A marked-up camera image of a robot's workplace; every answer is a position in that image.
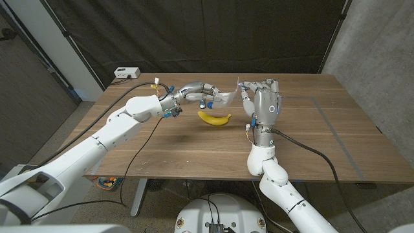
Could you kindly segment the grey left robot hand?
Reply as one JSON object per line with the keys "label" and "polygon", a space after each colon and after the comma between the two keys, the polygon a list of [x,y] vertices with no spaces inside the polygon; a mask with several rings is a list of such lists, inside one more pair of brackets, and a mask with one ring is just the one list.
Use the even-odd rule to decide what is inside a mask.
{"label": "grey left robot hand", "polygon": [[187,83],[170,93],[168,99],[174,107],[198,102],[201,109],[212,109],[224,107],[228,103],[229,96],[229,93],[221,92],[212,84],[196,81]]}

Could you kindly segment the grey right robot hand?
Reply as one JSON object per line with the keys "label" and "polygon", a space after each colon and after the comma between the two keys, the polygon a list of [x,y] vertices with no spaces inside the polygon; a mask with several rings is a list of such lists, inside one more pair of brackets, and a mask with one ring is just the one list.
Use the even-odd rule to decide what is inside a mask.
{"label": "grey right robot hand", "polygon": [[279,83],[275,79],[262,82],[240,82],[243,108],[249,117],[255,118],[256,123],[273,126],[281,109]]}

